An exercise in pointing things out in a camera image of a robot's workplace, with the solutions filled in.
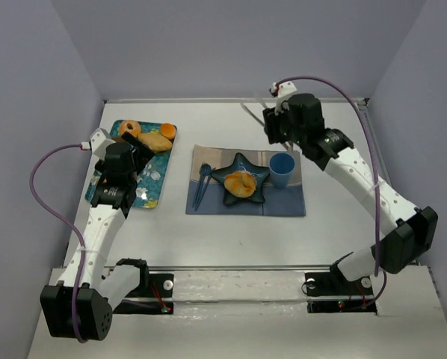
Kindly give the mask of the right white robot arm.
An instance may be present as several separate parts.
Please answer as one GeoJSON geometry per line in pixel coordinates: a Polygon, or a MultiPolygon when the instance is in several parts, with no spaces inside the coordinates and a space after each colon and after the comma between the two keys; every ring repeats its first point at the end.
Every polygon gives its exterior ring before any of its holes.
{"type": "Polygon", "coordinates": [[[403,198],[369,167],[348,136],[327,127],[318,98],[310,93],[293,94],[262,115],[270,143],[298,145],[302,154],[346,188],[379,226],[380,241],[337,260],[330,268],[335,276],[355,281],[380,270],[397,274],[431,248],[436,212],[403,198]]]}

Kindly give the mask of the twisted orange glazed bread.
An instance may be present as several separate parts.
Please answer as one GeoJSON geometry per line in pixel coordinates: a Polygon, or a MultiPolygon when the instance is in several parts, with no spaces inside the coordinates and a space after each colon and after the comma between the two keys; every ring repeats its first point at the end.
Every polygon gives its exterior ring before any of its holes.
{"type": "Polygon", "coordinates": [[[238,198],[248,198],[256,190],[255,177],[246,171],[235,171],[225,176],[224,188],[238,198]]]}

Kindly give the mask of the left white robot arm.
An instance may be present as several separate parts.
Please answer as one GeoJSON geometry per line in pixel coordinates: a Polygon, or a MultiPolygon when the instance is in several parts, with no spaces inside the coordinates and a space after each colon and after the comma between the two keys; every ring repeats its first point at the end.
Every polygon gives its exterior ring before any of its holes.
{"type": "Polygon", "coordinates": [[[40,304],[52,337],[85,343],[105,339],[116,307],[130,292],[149,287],[145,260],[121,259],[109,276],[102,275],[115,237],[135,202],[137,176],[155,154],[128,132],[115,141],[101,128],[79,148],[97,157],[95,169],[100,177],[85,229],[70,227],[78,238],[70,263],[55,284],[43,287],[40,304]]]}

